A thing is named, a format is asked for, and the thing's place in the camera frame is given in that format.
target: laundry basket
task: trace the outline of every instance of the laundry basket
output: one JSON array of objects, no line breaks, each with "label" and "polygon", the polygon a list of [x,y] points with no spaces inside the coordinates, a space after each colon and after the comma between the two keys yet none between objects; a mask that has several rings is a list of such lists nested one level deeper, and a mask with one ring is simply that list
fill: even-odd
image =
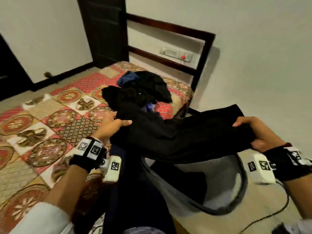
[{"label": "laundry basket", "polygon": [[246,171],[237,154],[199,163],[175,164],[183,172],[205,173],[207,192],[203,204],[200,204],[154,172],[150,168],[154,160],[142,158],[141,163],[149,179],[164,196],[170,211],[180,216],[199,211],[211,215],[228,214],[240,204],[248,185]]}]

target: black pants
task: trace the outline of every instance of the black pants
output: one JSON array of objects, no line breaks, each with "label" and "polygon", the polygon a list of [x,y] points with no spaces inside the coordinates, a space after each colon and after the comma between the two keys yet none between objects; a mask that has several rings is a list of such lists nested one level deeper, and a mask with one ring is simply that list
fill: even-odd
[{"label": "black pants", "polygon": [[167,204],[143,171],[141,158],[114,145],[110,154],[120,156],[122,163],[119,181],[111,190],[103,234],[122,233],[132,227],[154,227],[176,234]]}]

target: dark doorway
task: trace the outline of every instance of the dark doorway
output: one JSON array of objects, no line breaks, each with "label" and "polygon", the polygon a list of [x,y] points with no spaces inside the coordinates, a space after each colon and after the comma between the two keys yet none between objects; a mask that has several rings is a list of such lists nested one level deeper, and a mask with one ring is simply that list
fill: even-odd
[{"label": "dark doorway", "polygon": [[0,85],[3,87],[0,93],[0,101],[29,90],[32,81],[18,62],[8,44],[0,35],[1,65]]},{"label": "dark doorway", "polygon": [[125,0],[78,0],[78,4],[95,66],[129,61]]}]

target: bed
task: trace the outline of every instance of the bed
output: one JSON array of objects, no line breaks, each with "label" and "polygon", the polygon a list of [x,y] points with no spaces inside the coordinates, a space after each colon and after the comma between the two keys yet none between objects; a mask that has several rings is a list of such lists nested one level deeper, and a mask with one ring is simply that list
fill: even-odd
[{"label": "bed", "polygon": [[[154,109],[164,119],[183,117],[215,35],[130,14],[128,19],[206,41],[197,69],[129,46],[130,52],[193,75],[191,85],[163,77],[173,102],[158,102]],[[117,62],[0,115],[0,233],[9,233],[66,171],[73,148],[81,138],[95,131],[103,114],[111,110],[101,97],[101,89],[116,86],[118,79],[129,70],[145,69],[127,61]],[[92,104],[80,110],[77,102],[81,99],[91,100]],[[73,134],[74,128],[80,128],[80,133]],[[88,175],[74,219],[79,220],[94,204],[103,189],[101,184],[101,172],[93,170]]]}]

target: person's left hand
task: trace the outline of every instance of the person's left hand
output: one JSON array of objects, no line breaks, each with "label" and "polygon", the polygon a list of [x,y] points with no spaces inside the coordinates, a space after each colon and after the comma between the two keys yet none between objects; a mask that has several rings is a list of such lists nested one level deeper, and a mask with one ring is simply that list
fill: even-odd
[{"label": "person's left hand", "polygon": [[120,127],[129,126],[132,124],[131,120],[120,120],[115,119],[117,112],[108,112],[103,116],[101,125],[99,128],[91,135],[91,137],[97,138],[107,144],[109,138],[115,134]]}]

